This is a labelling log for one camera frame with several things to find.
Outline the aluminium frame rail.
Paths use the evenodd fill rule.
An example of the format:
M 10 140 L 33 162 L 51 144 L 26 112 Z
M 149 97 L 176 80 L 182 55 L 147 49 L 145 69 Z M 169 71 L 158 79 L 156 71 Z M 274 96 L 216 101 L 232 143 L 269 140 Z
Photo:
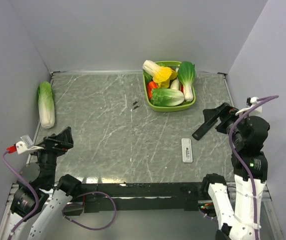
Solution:
M 12 184 L 11 190 L 10 190 L 10 193 L 9 193 L 9 196 L 8 196 L 8 199 L 7 199 L 6 203 L 5 203 L 6 206 L 10 206 L 12 204 L 12 201 L 14 199 L 14 194 L 18 190 L 18 188 L 19 188 L 18 184 Z M 236 193 L 237 193 L 236 185 L 234 183 L 232 183 L 232 182 L 231 182 L 231 184 L 228 183 L 227 189 L 228 189 L 228 192 L 229 192 L 230 201 L 232 203 L 234 203 L 236 201 Z M 272 201 L 267 186 L 265 186 L 265 188 L 264 188 L 264 190 L 262 192 L 261 201 L 262 202 L 264 202 L 264 201 Z

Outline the green lettuce head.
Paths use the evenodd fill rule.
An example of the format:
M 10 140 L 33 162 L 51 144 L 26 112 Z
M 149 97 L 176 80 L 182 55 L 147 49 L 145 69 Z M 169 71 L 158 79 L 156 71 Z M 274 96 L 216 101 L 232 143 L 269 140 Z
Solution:
M 184 100 L 184 94 L 181 91 L 162 87 L 152 90 L 152 98 L 150 101 L 157 107 L 173 107 L 180 105 Z

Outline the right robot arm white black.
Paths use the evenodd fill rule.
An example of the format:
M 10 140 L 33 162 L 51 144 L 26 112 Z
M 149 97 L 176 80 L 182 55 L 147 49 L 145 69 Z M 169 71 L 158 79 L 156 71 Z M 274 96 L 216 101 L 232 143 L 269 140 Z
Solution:
M 216 173 L 207 174 L 200 191 L 211 199 L 217 217 L 218 240 L 257 240 L 261 228 L 260 206 L 267 180 L 267 159 L 262 152 L 270 129 L 269 123 L 259 116 L 238 114 L 238 109 L 223 103 L 204 109 L 204 123 L 199 130 L 205 135 L 217 121 L 219 133 L 229 136 L 231 162 L 235 182 L 235 205 L 232 206 L 225 178 Z

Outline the red pepper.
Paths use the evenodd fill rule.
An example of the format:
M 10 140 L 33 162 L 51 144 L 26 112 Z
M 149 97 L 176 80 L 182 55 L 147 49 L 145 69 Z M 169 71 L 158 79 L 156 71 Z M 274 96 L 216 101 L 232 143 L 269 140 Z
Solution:
M 148 99 L 152 98 L 152 90 L 158 88 L 157 84 L 154 81 L 150 81 L 147 85 L 147 95 Z

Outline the yellow leaf cabbage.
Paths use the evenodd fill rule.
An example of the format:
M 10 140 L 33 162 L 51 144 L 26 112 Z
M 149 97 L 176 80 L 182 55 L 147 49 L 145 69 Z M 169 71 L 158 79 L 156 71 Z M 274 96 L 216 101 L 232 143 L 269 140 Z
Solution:
M 152 76 L 158 88 L 169 88 L 170 81 L 175 80 L 178 76 L 178 73 L 172 68 L 158 65 L 151 60 L 146 60 L 142 68 Z

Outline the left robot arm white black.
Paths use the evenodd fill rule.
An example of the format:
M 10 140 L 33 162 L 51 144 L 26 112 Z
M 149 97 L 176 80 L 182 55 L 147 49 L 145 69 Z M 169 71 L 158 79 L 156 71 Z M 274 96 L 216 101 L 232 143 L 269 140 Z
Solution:
M 6 154 L 30 153 L 37 157 L 36 162 L 25 165 L 20 172 L 3 159 L 17 176 L 19 186 L 5 231 L 9 240 L 43 240 L 66 204 L 80 198 L 82 183 L 77 178 L 66 174 L 55 181 L 57 158 L 73 146 L 72 129 L 68 126 L 59 134 L 44 137 L 38 144 L 25 135 L 6 149 Z

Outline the green plastic basket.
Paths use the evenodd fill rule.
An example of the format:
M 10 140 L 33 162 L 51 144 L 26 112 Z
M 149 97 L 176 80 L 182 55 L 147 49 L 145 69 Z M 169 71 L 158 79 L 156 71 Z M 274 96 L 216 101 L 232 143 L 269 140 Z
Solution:
M 195 103 L 196 73 L 191 62 L 146 60 L 142 69 L 145 94 L 154 111 L 178 112 Z

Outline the white radish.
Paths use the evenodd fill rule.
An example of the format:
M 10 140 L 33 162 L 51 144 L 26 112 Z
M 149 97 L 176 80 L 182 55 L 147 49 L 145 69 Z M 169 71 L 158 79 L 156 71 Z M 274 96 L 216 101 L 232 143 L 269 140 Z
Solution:
M 176 78 L 172 81 L 170 88 L 173 90 L 180 90 L 181 89 L 181 83 L 178 80 L 178 78 Z

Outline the green bok choy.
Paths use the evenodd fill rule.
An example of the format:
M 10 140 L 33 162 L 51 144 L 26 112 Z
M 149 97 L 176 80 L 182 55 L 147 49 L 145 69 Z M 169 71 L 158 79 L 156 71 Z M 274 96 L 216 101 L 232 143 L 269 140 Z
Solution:
M 183 86 L 185 100 L 193 101 L 192 86 L 195 80 L 195 65 L 189 61 L 183 61 L 178 68 L 178 79 Z

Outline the napa cabbage on table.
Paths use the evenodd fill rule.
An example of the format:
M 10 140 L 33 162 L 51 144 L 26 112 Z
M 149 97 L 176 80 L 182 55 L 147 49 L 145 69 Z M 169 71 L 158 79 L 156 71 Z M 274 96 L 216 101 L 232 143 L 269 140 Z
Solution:
M 50 129 L 55 124 L 55 105 L 51 84 L 47 81 L 38 87 L 38 107 L 41 126 Z

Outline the black base bar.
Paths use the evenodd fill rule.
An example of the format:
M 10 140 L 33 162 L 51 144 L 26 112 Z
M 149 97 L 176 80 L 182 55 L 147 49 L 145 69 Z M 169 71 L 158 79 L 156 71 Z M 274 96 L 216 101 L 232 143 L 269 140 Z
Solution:
M 84 183 L 80 193 L 94 194 L 74 198 L 71 202 L 83 203 L 85 213 L 113 211 L 111 201 L 101 194 L 106 193 L 113 199 L 117 211 L 198 211 L 201 205 L 211 202 L 201 188 L 200 182 Z

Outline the black remote control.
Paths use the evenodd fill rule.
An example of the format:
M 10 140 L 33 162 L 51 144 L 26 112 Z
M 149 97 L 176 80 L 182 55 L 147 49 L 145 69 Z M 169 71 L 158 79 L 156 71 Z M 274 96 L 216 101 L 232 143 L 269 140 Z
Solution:
M 218 115 L 204 114 L 204 123 L 192 134 L 193 138 L 197 141 L 201 138 L 217 123 Z

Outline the white remote control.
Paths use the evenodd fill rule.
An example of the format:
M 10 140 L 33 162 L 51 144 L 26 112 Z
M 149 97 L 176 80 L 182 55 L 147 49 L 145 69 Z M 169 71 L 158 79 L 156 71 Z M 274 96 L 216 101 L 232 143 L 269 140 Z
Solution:
M 182 138 L 181 146 L 182 146 L 182 161 L 186 164 L 191 164 L 193 162 L 191 139 Z

